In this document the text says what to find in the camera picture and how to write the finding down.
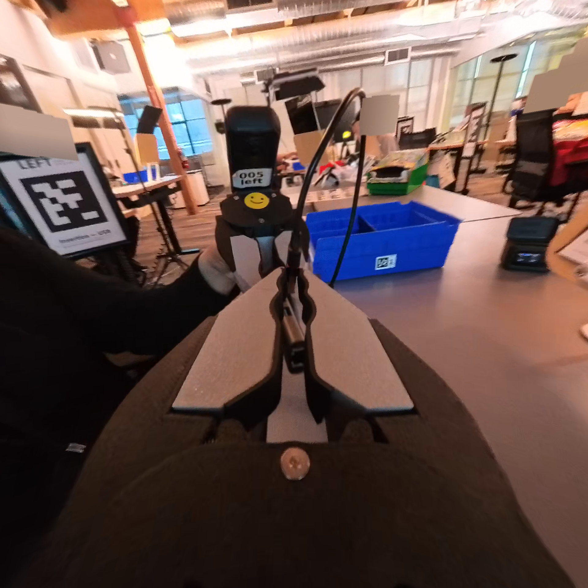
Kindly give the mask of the black light panel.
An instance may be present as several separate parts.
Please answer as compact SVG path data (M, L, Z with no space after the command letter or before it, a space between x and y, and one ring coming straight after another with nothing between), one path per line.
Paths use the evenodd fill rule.
M298 98L325 88L317 68L279 72L264 84L268 97L275 101Z

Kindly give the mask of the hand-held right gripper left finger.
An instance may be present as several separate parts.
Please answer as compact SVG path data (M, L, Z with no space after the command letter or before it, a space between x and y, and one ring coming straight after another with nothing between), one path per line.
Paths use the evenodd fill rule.
M283 274L283 268L275 269L218 314L173 411L243 412L243 401L282 367Z

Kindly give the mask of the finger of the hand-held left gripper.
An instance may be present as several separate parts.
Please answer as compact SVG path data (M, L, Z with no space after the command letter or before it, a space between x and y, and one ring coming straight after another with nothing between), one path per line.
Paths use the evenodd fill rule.
M230 243L236 283L240 290L250 290L262 280L258 241L247 236L232 236Z
M274 238L274 269L288 267L291 237L292 230L286 230Z

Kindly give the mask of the framed tag sign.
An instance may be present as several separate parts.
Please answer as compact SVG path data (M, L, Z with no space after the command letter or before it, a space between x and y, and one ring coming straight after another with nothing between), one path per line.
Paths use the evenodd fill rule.
M75 147L75 160L1 155L1 224L81 259L127 245L129 232L92 144Z

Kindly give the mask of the orange steel column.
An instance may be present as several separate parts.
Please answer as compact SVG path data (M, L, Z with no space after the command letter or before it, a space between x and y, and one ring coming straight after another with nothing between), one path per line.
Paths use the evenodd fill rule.
M169 161L171 163L173 172L180 178L180 183L182 186L182 195L183 200L185 202L187 214L190 216L195 216L198 212L195 192L189 183L187 172L184 169L182 165L182 160L179 156L179 148L175 139L175 135L173 133L173 128L171 125L171 121L169 119L169 115L166 110L164 95L161 91L161 88L156 83L156 80L151 71L151 67L148 63L143 38L137 28L137 20L136 15L134 13L134 9L132 9L131 7L121 8L119 10L119 16L121 18L121 24L123 25L123 28L128 35L129 42L136 57L139 70L141 71L141 76L143 79L143 83L146 87L149 99L151 101L151 106L158 107L162 110L159 123L162 136L164 138L164 142L166 144L167 151L169 154Z

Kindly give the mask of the paned window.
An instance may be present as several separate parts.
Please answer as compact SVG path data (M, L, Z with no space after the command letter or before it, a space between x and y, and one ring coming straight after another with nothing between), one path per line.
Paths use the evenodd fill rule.
M212 153L213 142L206 118L205 101L177 86L163 91L165 109L170 119L175 141L186 157ZM139 119L151 101L146 92L119 93L119 104L129 134L136 136Z

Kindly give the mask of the person's left hand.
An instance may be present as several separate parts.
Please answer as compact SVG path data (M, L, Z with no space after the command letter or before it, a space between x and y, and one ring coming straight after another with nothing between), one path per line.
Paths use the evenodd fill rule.
M238 280L224 260L216 245L208 246L197 259L202 278L219 295L228 296L240 291Z

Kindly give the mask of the person's left forearm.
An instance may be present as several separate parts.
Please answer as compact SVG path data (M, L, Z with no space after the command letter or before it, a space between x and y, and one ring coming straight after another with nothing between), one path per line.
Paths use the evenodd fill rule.
M147 290L1 229L1 461L92 444L134 387L107 355L160 359L235 298L208 286L197 259Z

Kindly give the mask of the silver air duct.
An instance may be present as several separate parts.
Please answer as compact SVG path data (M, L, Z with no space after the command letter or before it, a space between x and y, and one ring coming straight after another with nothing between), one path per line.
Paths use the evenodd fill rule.
M217 64L233 60L265 58L289 51L298 54L364 42L378 45L477 33L485 11L464 11L456 16L455 4L443 2L399 11L380 11L218 40L177 44L177 48L184 51L187 59L194 59L197 68L215 68Z

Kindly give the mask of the black floor lamp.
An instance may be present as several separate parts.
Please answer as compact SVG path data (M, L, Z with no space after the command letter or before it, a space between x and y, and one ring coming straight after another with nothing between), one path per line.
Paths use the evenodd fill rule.
M232 105L231 98L218 98L211 101L211 106L219 108L222 116L218 116L214 121L215 130L219 135L226 134L226 114L229 107Z
M494 58L492 58L490 60L490 63L498 64L498 71L497 71L497 75L496 75L496 79L495 79L492 97L490 99L488 118L486 120L486 130L484 132L484 140L486 140L489 137L489 132L490 132L489 128L490 128L490 124L492 122L493 113L495 111L496 99L497 99L497 95L498 95L499 86L502 81L505 63L510 62L511 60L513 60L517 56L518 56L518 54L516 54L516 53L508 53L508 54L495 56Z

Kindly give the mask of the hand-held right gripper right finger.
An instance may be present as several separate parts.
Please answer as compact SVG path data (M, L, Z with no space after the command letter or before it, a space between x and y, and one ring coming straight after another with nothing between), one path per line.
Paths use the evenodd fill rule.
M370 319L309 271L298 293L305 324L305 388L313 415L394 415L413 410Z

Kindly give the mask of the red cloth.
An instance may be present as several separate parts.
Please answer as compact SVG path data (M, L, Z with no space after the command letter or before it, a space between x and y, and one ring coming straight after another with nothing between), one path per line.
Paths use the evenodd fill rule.
M555 139L553 168L549 185L558 187L578 182L587 184L587 136L580 139Z

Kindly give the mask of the black monitor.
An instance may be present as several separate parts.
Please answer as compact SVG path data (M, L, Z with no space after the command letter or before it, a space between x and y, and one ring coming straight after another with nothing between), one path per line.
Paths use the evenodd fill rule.
M313 102L309 95L286 100L286 112L293 134L327 130L341 102L340 99ZM352 125L356 121L359 107L360 103L355 99L345 110L334 130L335 142L343 142L344 139L351 137Z

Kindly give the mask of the white table black legs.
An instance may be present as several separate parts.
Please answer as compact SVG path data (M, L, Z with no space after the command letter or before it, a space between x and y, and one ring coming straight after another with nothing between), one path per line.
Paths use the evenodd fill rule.
M126 218L139 218L139 211L148 208L155 222L161 241L161 250L155 256L155 267L147 278L146 285L154 288L159 286L164 277L172 270L187 270L185 258L200 254L200 248L184 248L181 246L174 229L166 203L171 196L182 191L180 177L167 175L158 180L126 184L112 188L119 207Z

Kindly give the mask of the black office chair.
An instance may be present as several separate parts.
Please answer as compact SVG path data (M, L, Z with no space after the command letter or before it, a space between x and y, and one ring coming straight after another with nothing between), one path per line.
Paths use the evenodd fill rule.
M548 204L557 209L568 205L567 213L557 213L556 217L562 223L569 221L581 195L587 192L587 184L549 185L554 140L584 136L587 136L587 116L574 118L556 109L520 114L516 120L514 162L504 184L510 186L508 207L532 208L535 215L540 216Z

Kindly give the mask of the green box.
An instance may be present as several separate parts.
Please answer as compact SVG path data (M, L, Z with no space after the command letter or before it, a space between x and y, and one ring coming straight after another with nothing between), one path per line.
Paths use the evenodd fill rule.
M367 190L377 196L408 195L425 183L428 166L427 149L390 152L368 172Z

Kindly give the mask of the blue plastic bin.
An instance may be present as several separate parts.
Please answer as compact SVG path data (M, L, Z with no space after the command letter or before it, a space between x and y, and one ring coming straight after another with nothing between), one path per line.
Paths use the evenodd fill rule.
M312 212L306 225L313 273L329 283L348 229L350 209ZM441 268L461 221L419 202L359 206L337 281Z

